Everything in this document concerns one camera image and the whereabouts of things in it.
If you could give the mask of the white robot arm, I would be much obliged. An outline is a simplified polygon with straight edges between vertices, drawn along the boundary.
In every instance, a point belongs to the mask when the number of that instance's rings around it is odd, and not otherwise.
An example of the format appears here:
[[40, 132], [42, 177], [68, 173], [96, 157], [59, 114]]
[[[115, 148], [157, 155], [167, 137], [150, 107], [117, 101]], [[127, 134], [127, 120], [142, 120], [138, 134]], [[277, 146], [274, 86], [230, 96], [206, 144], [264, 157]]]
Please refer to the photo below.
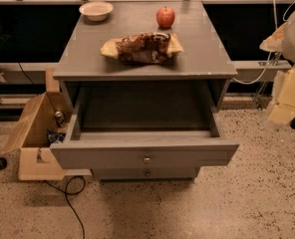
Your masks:
[[259, 48], [266, 52], [281, 52], [294, 63], [287, 73], [278, 72], [274, 79], [273, 100], [267, 109], [267, 120], [276, 125], [295, 119], [295, 11]]

